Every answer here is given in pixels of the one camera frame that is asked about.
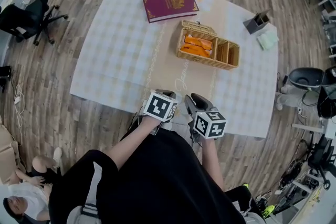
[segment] orange object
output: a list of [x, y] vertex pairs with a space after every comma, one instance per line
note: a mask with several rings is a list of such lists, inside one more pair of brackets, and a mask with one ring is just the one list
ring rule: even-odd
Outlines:
[[209, 58], [212, 52], [212, 42], [201, 38], [195, 38], [191, 35], [185, 35], [181, 51]]

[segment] wicker basket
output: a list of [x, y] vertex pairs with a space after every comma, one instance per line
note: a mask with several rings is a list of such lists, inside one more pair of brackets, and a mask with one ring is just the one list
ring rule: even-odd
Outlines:
[[[206, 25], [183, 20], [181, 22], [181, 27], [182, 29], [176, 50], [177, 57], [227, 70], [239, 66], [240, 47], [237, 44], [229, 40], [218, 38], [215, 30]], [[189, 54], [188, 52], [180, 50], [184, 36], [189, 34], [193, 37], [209, 40], [213, 43], [213, 50], [210, 58]]]

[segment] checkered tablecloth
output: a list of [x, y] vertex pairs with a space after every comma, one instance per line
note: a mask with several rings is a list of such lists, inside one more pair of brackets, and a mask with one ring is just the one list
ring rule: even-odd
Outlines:
[[[217, 69], [211, 101], [228, 119], [227, 132], [266, 137], [277, 75], [277, 47], [262, 51], [241, 19], [252, 13], [225, 0], [196, 0], [198, 16], [213, 1], [227, 5], [220, 37], [241, 47], [240, 66]], [[136, 112], [142, 105], [148, 70], [165, 22], [149, 24], [142, 0], [103, 0], [80, 53], [70, 93], [113, 108]]]

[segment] chair wheel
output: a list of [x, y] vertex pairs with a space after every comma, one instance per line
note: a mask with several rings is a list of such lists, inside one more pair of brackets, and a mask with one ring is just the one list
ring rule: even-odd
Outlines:
[[23, 38], [22, 37], [16, 37], [15, 40], [16, 40], [17, 43], [20, 43], [23, 40]]

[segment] white shirt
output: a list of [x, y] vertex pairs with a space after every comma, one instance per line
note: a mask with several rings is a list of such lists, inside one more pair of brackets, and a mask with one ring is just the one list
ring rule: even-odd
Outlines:
[[33, 219], [42, 211], [48, 210], [47, 197], [42, 188], [35, 187], [28, 182], [8, 186], [12, 196], [23, 197], [27, 200], [28, 207], [25, 214]]

